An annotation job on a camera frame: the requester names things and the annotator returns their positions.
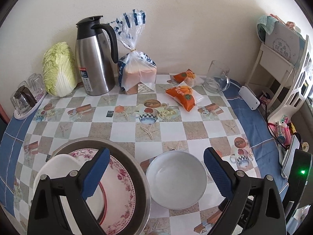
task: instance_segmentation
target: orange snack package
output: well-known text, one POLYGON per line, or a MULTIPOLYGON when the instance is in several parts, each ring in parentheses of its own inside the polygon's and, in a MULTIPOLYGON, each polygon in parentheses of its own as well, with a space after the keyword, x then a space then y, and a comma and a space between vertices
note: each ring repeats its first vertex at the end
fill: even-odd
POLYGON ((165 91, 188 112, 203 98, 201 94, 188 86, 185 82, 165 91))
POLYGON ((184 81, 190 87, 201 85, 204 82, 204 80, 195 75, 191 69, 188 69, 186 72, 174 75, 173 78, 177 83, 182 83, 184 81))

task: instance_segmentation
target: paper label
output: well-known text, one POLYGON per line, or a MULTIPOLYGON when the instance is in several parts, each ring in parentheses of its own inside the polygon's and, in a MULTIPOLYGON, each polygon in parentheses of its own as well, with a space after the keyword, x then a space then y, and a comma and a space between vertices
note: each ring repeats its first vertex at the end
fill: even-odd
POLYGON ((92 92, 92 87, 88 78, 88 73, 87 73, 86 68, 79 68, 79 71, 80 71, 81 78, 83 80, 85 90, 92 92))

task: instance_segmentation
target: thermos handle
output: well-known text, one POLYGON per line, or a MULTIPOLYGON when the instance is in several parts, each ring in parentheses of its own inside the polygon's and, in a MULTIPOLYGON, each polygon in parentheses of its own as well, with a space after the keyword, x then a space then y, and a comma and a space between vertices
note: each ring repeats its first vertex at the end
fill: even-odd
POLYGON ((117 49, 117 40, 114 29, 109 24, 97 24, 93 25, 91 29, 103 29, 105 30, 110 38, 111 43, 111 57, 114 63, 118 61, 118 49, 117 49))

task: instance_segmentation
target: black thermos lid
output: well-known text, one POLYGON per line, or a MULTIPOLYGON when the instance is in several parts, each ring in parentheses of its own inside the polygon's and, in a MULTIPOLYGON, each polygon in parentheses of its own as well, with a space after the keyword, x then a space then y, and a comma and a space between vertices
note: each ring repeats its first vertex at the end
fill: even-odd
POLYGON ((92 16, 80 20, 77 26, 77 40, 85 39, 103 33, 102 29, 91 29, 93 25, 100 24, 103 16, 92 16))

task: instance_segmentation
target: black cable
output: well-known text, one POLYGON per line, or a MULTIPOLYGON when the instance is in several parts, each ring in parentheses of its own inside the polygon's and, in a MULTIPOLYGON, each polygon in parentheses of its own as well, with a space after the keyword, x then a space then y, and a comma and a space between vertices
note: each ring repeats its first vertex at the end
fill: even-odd
POLYGON ((265 118, 266 118, 266 126, 267 126, 267 129, 270 133, 270 135, 273 137, 274 140, 276 140, 281 146, 282 148, 287 151, 288 149, 281 143, 279 142, 279 140, 276 138, 276 135, 275 133, 273 132, 272 128, 269 126, 269 121, 268 121, 268 118, 267 118, 267 104, 266 102, 262 101, 262 100, 259 100, 260 103, 264 104, 265 105, 265 118))

